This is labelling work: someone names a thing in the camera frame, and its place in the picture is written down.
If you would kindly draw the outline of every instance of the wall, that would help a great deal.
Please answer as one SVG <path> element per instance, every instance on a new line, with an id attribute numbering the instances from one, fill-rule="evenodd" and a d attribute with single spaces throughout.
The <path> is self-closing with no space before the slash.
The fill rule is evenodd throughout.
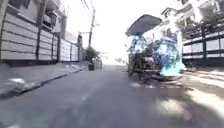
<path id="1" fill-rule="evenodd" d="M 78 61 L 78 46 L 61 39 L 60 61 Z"/>
<path id="2" fill-rule="evenodd" d="M 1 60 L 58 60 L 58 37 L 39 30 L 32 22 L 7 8 L 0 35 Z"/>

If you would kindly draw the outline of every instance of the tuk-tuk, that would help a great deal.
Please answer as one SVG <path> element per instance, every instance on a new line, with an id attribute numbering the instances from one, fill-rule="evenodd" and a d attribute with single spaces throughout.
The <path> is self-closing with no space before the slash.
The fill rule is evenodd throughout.
<path id="1" fill-rule="evenodd" d="M 178 48 L 175 33 L 169 33 L 152 42 L 147 42 L 143 36 L 160 23 L 160 18 L 143 15 L 127 30 L 126 35 L 133 37 L 129 48 L 129 76 L 137 73 L 139 78 L 147 76 L 160 80 L 176 80 L 181 77 L 181 71 L 185 67 L 181 61 L 182 51 Z"/>

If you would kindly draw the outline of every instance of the railing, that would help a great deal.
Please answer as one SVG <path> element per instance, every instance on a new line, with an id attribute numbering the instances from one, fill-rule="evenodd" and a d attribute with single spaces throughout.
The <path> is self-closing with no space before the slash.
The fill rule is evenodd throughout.
<path id="1" fill-rule="evenodd" d="M 187 31 L 192 34 L 192 39 L 183 42 L 183 60 L 185 62 L 196 62 L 200 65 L 224 64 L 224 21 L 206 23 L 200 31 Z"/>

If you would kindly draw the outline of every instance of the sky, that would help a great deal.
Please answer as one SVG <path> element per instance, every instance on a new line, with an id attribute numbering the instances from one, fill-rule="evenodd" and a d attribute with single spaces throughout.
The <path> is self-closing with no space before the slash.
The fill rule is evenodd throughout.
<path id="1" fill-rule="evenodd" d="M 78 31 L 88 32 L 91 17 L 81 0 L 62 0 L 69 6 L 67 30 L 74 35 Z M 126 56 L 126 30 L 143 14 L 160 16 L 166 7 L 179 6 L 175 0 L 85 0 L 96 9 L 96 21 L 99 24 L 93 30 L 92 46 L 98 51 Z M 84 47 L 88 45 L 88 34 L 83 34 Z"/>

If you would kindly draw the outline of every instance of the asphalt road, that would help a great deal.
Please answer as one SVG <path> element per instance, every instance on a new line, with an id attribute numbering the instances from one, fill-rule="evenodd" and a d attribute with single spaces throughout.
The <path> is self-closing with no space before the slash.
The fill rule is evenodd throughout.
<path id="1" fill-rule="evenodd" d="M 83 71 L 0 101 L 3 128 L 223 128 L 190 90 L 140 86 L 123 67 Z"/>

